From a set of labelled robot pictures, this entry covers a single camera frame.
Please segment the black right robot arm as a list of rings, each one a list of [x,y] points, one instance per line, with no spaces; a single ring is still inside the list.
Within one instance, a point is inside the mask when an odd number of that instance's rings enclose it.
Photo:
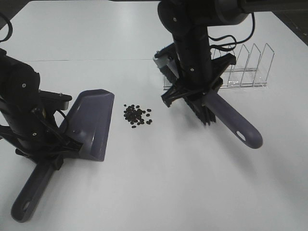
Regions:
[[[191,95],[207,94],[222,85],[221,74],[236,64],[230,54],[238,44],[245,43],[256,28],[255,12],[300,11],[308,8],[306,0],[163,0],[158,16],[172,34],[179,79],[162,95],[166,106]],[[252,17],[250,35],[241,41],[211,45],[210,26],[238,25]]]

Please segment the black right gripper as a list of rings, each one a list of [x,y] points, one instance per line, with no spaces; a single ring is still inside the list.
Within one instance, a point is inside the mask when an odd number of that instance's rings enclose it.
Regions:
[[[171,60],[160,68],[161,73],[170,82],[171,87],[162,95],[162,100],[167,107],[172,102],[183,98],[192,105],[197,97],[206,95],[210,90],[218,92],[223,84],[221,75],[230,65],[236,64],[232,54],[209,61],[209,68],[203,72],[185,71],[181,68],[178,59]]]

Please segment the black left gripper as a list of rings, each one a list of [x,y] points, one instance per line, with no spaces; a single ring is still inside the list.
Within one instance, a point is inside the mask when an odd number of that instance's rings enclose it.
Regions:
[[[79,152],[83,143],[65,135],[40,108],[20,111],[1,108],[8,125],[0,127],[0,138],[16,148],[18,155],[39,162],[48,160],[54,170],[60,170],[66,154]]]

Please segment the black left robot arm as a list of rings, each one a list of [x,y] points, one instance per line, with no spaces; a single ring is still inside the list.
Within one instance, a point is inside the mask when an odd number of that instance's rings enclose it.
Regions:
[[[0,112],[8,124],[0,127],[0,137],[16,148],[16,154],[59,170],[65,156],[82,146],[66,134],[67,117],[63,128],[54,117],[68,109],[72,96],[43,91],[39,85],[40,75],[30,65],[0,51]]]

